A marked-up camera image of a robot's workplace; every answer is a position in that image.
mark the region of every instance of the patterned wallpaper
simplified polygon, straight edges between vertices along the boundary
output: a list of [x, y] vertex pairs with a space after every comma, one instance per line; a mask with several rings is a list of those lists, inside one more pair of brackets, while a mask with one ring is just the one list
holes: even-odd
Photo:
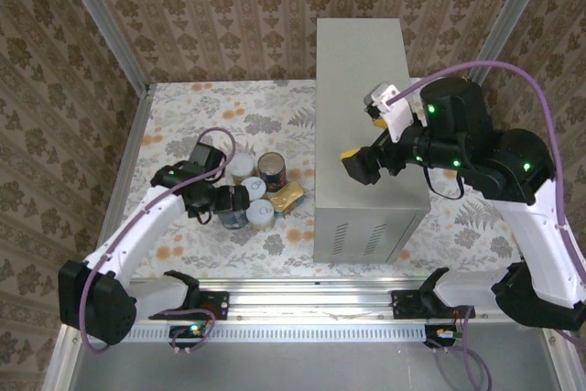
[[[565, 199], [586, 251], [586, 0], [531, 0], [500, 60], [536, 76], [551, 104], [565, 167]], [[492, 71], [486, 85], [495, 121], [547, 138], [541, 107], [526, 83]]]
[[411, 76], [473, 59], [505, 0], [106, 0], [150, 82], [315, 77], [317, 17], [400, 17]]
[[136, 96], [81, 0], [0, 0], [0, 389], [37, 389], [57, 272], [95, 246]]

